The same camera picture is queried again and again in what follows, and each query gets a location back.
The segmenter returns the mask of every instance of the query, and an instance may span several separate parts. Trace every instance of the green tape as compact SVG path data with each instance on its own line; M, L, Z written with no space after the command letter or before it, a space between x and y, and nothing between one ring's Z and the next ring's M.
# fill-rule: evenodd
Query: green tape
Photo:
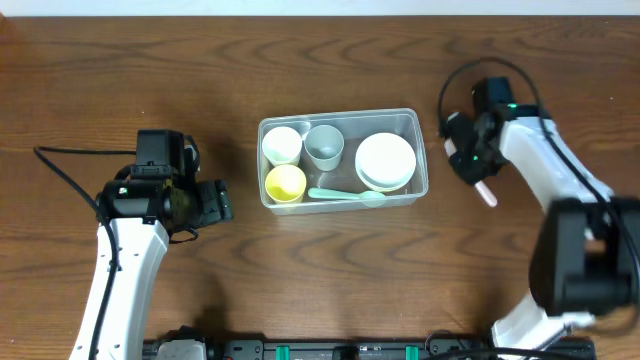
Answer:
M276 346L276 360L289 360L289 347Z
M406 348L406 360L420 360L420 348L417 346L407 346Z

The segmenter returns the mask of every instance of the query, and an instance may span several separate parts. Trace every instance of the spoon handle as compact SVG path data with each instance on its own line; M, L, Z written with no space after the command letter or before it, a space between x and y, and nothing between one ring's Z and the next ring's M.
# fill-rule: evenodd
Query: spoon handle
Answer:
M320 188L309 189L309 197L313 199L360 200L358 194Z

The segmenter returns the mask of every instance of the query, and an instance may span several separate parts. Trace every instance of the wood grain surface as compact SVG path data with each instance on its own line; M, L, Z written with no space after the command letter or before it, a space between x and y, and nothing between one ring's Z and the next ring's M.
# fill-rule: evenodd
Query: wood grain surface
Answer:
M639 195L640 18L40 18L0 22L0 359L64 359L96 257L94 214L34 145L134 149L141 128L192 134L200 178L229 183L236 218L172 246L146 336L180 325L269 338L479 333L528 288L543 214L513 167L487 181L489 209L451 171L437 94L479 56L537 81L565 141L619 194ZM515 74L494 66L450 89ZM413 206L275 217L259 200L267 117L409 107L429 192ZM52 155L89 193L130 161ZM640 358L635 332L595 337L600 358Z

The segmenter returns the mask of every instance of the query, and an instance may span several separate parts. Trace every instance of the white wall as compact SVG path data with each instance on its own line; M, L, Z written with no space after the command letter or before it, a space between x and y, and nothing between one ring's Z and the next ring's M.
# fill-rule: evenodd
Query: white wall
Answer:
M640 15L640 0L0 0L5 16Z

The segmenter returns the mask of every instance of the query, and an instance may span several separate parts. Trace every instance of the gray plastic tray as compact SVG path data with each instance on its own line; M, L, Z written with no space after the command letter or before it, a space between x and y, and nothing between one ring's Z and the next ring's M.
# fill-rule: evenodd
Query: gray plastic tray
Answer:
M389 132L402 136L416 152L416 171L407 185L385 193L384 203L380 200L317 200L311 199L305 192L302 203L276 204L269 198L264 181L273 166L262 153L262 139L269 130L278 126L288 126L296 130L304 140L309 130L319 125L336 127L345 139L340 165L333 171L323 172L315 167L304 146L300 155L300 169L307 176L307 190L319 187L332 190L360 193L370 190L360 181L355 171L355 155L360 143L367 137L380 132ZM411 109L386 109L351 111L328 114L297 115L264 119L258 129L258 183L260 199L264 206L276 215L309 214L344 210L358 210L389 206L410 205L424 196L429 189L427 178L427 156L420 131L420 122Z

